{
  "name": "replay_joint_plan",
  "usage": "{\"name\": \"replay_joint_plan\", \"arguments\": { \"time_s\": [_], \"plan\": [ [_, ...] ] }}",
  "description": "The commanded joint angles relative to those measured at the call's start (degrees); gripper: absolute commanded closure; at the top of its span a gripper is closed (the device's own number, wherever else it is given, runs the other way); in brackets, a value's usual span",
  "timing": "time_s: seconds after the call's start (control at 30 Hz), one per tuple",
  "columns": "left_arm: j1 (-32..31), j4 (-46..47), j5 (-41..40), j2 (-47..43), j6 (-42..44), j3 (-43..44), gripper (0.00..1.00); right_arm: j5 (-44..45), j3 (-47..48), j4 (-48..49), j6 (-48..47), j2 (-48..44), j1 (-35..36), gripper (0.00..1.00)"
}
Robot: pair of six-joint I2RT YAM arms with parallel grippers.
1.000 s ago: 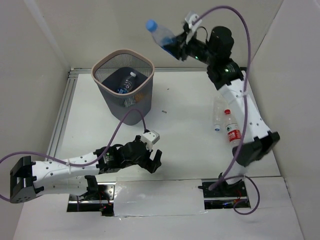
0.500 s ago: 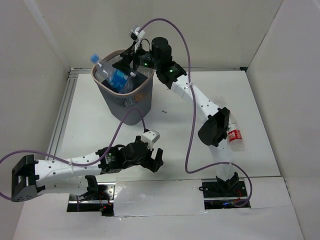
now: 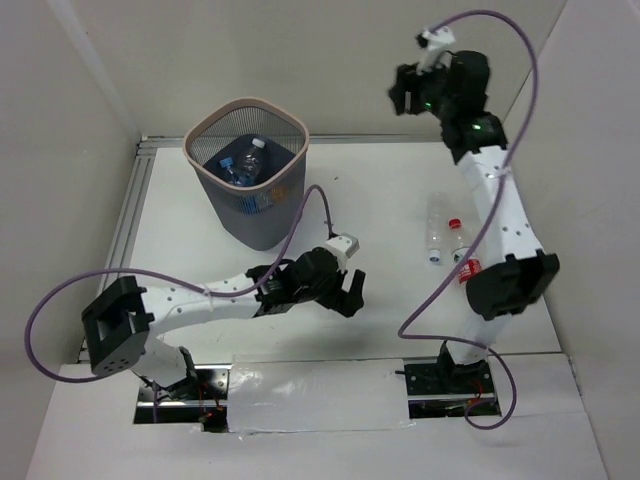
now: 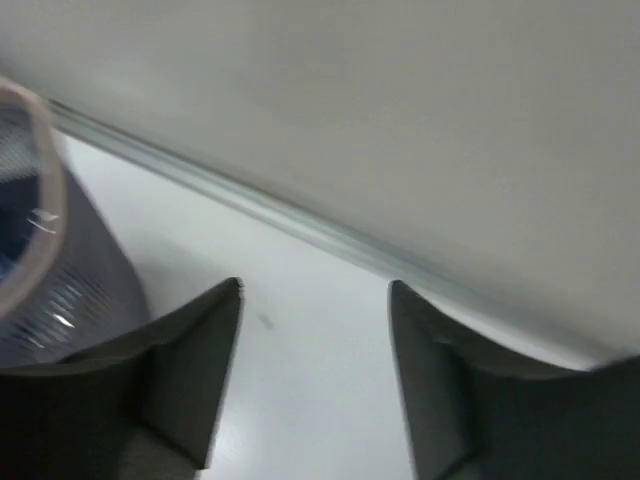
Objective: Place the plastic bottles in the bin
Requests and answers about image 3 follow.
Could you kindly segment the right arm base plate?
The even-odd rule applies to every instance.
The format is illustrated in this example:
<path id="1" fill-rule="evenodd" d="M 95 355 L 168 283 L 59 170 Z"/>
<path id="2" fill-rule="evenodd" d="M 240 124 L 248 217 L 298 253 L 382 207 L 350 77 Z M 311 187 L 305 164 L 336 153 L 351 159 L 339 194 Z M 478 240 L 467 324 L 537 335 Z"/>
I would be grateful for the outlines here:
<path id="1" fill-rule="evenodd" d="M 435 359 L 405 362 L 395 371 L 405 382 L 409 418 L 412 420 L 463 417 L 472 407 L 470 417 L 500 416 L 490 367 L 453 380 L 445 380 Z"/>

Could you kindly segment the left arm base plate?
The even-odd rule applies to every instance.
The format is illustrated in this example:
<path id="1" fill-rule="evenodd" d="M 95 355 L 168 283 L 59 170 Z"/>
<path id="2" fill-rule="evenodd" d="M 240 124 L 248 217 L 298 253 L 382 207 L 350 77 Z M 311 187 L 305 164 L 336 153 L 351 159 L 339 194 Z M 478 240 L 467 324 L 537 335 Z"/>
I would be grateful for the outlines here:
<path id="1" fill-rule="evenodd" d="M 197 383 L 177 399 L 142 381 L 139 385 L 133 423 L 185 424 L 208 433 L 226 433 L 231 364 L 196 366 Z"/>

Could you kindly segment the clear bottle white cap blue label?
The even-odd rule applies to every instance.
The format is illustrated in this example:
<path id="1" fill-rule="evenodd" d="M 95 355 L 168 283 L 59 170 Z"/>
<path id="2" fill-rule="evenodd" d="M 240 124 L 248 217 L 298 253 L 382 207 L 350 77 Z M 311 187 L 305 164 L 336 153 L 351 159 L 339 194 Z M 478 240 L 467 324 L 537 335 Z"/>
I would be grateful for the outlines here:
<path id="1" fill-rule="evenodd" d="M 245 215 L 258 215 L 270 209 L 273 202 L 269 193 L 258 193 L 250 196 L 243 196 L 239 200 L 240 211 Z"/>

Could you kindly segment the clear unlabeled bottle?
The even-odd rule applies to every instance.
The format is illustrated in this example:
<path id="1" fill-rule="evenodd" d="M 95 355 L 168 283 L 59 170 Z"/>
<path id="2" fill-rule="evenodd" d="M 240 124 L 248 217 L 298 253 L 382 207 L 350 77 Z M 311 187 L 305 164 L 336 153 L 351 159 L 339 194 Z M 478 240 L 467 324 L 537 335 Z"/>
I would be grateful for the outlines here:
<path id="1" fill-rule="evenodd" d="M 445 192 L 433 192 L 427 200 L 426 252 L 430 263 L 442 261 L 446 233 L 446 210 L 448 196 Z"/>

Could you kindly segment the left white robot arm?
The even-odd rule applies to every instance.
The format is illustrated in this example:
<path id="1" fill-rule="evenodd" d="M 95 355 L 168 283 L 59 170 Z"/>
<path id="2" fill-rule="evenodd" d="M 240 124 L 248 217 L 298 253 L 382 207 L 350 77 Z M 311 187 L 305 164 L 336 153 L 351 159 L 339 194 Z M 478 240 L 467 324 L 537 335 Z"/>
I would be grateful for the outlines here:
<path id="1" fill-rule="evenodd" d="M 333 251 L 316 247 L 275 271 L 258 266 L 196 290 L 143 287 L 133 275 L 120 277 L 81 315 L 91 371 L 108 377 L 129 370 L 162 397 L 186 399 L 200 383 L 194 360 L 186 347 L 171 346 L 162 335 L 213 321 L 284 314 L 306 302 L 350 318 L 364 305 L 366 275 L 355 271 L 344 289 L 346 275 Z"/>

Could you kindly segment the clear bottle green label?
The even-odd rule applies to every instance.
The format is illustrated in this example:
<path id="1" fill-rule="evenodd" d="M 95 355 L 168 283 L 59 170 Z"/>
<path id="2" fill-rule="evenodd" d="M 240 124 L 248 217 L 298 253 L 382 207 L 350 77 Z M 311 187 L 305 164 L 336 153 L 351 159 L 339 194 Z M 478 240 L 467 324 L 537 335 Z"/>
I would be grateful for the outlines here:
<path id="1" fill-rule="evenodd" d="M 236 172 L 243 186 L 254 185 L 264 167 L 264 148 L 260 138 L 253 138 L 250 147 L 236 159 Z"/>

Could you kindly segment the orange juice bottle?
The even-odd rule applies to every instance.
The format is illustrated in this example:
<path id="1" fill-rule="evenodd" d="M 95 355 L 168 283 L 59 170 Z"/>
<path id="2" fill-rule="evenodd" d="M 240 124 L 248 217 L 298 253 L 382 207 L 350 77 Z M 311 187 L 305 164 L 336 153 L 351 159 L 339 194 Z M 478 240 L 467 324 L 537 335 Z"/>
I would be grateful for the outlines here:
<path id="1" fill-rule="evenodd" d="M 286 186 L 275 186 L 269 191 L 269 197 L 273 203 L 279 203 L 287 198 L 288 193 Z"/>

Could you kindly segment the clear bottle red label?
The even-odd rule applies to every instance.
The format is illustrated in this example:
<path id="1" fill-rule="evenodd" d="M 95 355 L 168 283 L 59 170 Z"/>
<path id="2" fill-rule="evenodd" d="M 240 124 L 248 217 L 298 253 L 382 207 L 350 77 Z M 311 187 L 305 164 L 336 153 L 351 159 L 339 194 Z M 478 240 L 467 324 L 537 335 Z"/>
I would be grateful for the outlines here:
<path id="1" fill-rule="evenodd" d="M 453 244 L 451 246 L 451 256 L 453 261 L 458 264 L 462 262 L 463 257 L 467 254 L 469 247 L 473 242 L 470 231 L 458 218 L 452 218 L 448 221 L 449 232 Z M 481 272 L 483 267 L 476 253 L 474 253 L 467 261 L 463 262 L 463 266 L 457 274 L 457 283 L 464 287 L 467 281 L 477 273 Z"/>

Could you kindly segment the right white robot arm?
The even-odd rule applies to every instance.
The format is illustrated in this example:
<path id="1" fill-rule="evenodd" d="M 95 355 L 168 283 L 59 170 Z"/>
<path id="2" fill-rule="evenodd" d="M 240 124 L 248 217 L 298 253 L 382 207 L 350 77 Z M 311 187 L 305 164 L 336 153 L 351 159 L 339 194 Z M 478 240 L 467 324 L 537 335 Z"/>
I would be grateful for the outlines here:
<path id="1" fill-rule="evenodd" d="M 485 55 L 459 51 L 449 64 L 398 66 L 388 91 L 396 114 L 430 113 L 439 120 L 442 140 L 488 224 L 480 271 L 470 261 L 463 267 L 470 276 L 462 284 L 469 313 L 436 360 L 436 379 L 448 392 L 480 380 L 488 347 L 542 297 L 560 267 L 534 234 L 505 164 L 512 151 L 501 121 L 485 108 L 489 78 Z"/>

